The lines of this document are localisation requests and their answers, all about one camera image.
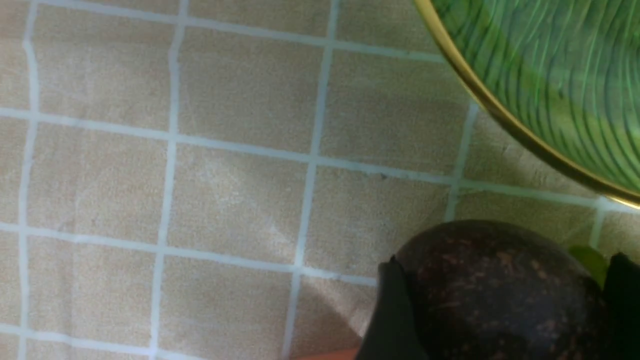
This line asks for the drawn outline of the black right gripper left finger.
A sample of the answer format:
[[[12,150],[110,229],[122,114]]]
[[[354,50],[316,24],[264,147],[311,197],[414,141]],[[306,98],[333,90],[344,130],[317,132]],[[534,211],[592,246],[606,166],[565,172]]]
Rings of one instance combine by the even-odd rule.
[[[395,256],[378,266],[377,298],[355,359],[428,359],[416,331],[405,272]]]

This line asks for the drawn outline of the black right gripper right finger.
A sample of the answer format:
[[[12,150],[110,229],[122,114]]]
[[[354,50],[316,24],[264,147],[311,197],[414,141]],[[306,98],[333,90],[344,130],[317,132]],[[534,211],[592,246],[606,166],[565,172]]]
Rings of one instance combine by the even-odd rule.
[[[620,360],[640,358],[640,266],[626,254],[610,258],[603,290],[614,320],[614,340]]]

